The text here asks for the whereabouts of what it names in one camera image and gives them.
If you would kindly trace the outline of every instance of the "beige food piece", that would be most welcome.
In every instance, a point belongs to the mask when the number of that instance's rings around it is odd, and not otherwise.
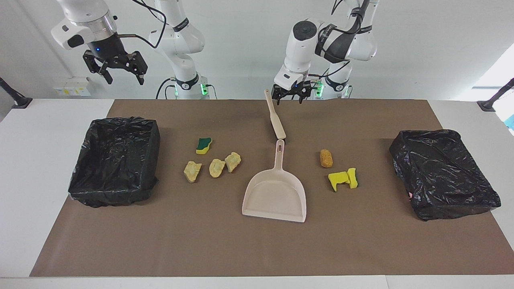
[[[241,156],[238,153],[232,152],[225,158],[225,162],[227,163],[228,172],[231,173],[241,162]]]
[[[197,164],[194,161],[189,161],[186,168],[184,169],[184,175],[190,183],[194,183],[196,181],[196,177],[200,172],[201,164]]]
[[[211,177],[219,177],[222,174],[223,168],[225,167],[225,162],[220,159],[213,159],[211,165],[209,166],[209,173]]]
[[[324,168],[331,168],[334,165],[334,161],[332,160],[332,154],[330,153],[330,151],[320,151],[320,162],[321,166]]]

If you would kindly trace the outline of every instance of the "blue object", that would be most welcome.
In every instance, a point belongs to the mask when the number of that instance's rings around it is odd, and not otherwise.
[[[507,118],[507,120],[505,120],[503,123],[511,130],[514,130],[514,115]]]

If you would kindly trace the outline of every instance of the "beige dustpan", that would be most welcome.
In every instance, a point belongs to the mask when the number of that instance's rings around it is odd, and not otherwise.
[[[282,169],[284,141],[277,141],[275,166],[256,174],[246,188],[243,215],[305,222],[307,204],[302,183]]]

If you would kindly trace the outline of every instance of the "black pole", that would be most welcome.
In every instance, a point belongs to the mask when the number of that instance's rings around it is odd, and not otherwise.
[[[0,87],[2,87],[14,99],[13,109],[24,109],[32,101],[32,98],[25,97],[21,93],[13,89],[7,82],[0,77]]]
[[[514,86],[514,78],[512,78],[507,84],[505,84],[500,90],[491,97],[491,99],[486,101],[477,101],[480,108],[485,112],[494,112],[495,110],[492,108],[492,104],[499,100],[502,95],[504,95],[507,91],[509,91]]]

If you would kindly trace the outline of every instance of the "black trash bag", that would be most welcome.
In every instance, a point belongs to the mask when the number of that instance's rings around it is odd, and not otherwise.
[[[389,151],[423,221],[456,219],[501,206],[456,131],[401,131]]]
[[[159,142],[155,120],[93,120],[71,176],[71,198],[94,208],[148,199],[157,182]]]

